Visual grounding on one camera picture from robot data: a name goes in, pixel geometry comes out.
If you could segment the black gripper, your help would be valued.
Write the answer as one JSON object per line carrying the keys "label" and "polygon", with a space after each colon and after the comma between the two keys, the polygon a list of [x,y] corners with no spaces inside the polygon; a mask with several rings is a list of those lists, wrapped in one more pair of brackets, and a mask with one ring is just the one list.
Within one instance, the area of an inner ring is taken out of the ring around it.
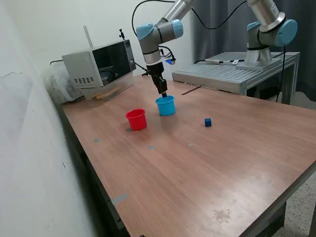
{"label": "black gripper", "polygon": [[167,81],[162,78],[162,73],[164,72],[163,63],[158,62],[146,66],[148,74],[151,76],[158,93],[161,94],[163,98],[167,97]]}

